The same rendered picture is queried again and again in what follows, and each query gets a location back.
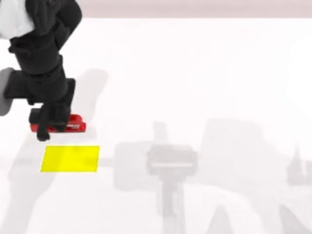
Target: red object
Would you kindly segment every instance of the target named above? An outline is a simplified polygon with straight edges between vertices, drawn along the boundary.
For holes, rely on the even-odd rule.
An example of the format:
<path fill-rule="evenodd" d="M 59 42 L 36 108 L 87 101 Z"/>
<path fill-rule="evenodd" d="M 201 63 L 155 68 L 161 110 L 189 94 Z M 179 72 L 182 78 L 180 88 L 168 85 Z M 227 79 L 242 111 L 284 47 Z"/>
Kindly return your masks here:
<path fill-rule="evenodd" d="M 38 125 L 31 124 L 30 129 L 33 133 L 37 132 Z M 82 117 L 80 115 L 70 115 L 69 122 L 67 124 L 66 133 L 84 133 L 86 131 L 86 123 L 82 121 Z M 51 126 L 48 127 L 49 133 L 58 133 Z"/>

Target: yellow rectangle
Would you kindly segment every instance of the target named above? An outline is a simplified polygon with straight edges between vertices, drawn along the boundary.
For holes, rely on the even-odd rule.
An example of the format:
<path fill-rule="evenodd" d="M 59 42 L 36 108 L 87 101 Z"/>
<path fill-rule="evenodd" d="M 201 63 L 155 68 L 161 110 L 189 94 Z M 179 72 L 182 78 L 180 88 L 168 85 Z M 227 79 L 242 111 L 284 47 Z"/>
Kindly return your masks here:
<path fill-rule="evenodd" d="M 96 172 L 99 146 L 47 146 L 41 172 Z"/>

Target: yellow parallelogram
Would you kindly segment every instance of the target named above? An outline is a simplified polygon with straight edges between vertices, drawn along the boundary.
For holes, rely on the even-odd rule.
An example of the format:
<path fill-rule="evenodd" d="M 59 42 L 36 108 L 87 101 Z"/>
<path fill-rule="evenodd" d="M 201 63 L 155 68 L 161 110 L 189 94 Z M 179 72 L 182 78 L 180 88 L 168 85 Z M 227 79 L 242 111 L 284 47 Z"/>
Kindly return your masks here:
<path fill-rule="evenodd" d="M 41 172 L 96 172 L 99 146 L 47 146 Z"/>

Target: yellow object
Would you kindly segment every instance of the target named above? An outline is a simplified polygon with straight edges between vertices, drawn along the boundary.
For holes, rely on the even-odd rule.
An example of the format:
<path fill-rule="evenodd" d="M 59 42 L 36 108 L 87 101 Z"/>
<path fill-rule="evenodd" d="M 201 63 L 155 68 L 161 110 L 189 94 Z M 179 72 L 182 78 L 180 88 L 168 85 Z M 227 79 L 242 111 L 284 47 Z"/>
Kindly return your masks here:
<path fill-rule="evenodd" d="M 96 172 L 99 146 L 47 146 L 41 172 Z"/>

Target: white object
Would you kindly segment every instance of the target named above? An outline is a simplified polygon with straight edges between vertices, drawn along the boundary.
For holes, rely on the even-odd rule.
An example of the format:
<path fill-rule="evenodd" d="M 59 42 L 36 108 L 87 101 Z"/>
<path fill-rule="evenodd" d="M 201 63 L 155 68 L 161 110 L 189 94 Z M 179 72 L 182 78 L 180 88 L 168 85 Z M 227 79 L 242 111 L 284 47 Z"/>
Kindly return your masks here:
<path fill-rule="evenodd" d="M 25 8 L 25 0 L 0 1 L 0 39 L 21 37 L 34 30 Z"/>

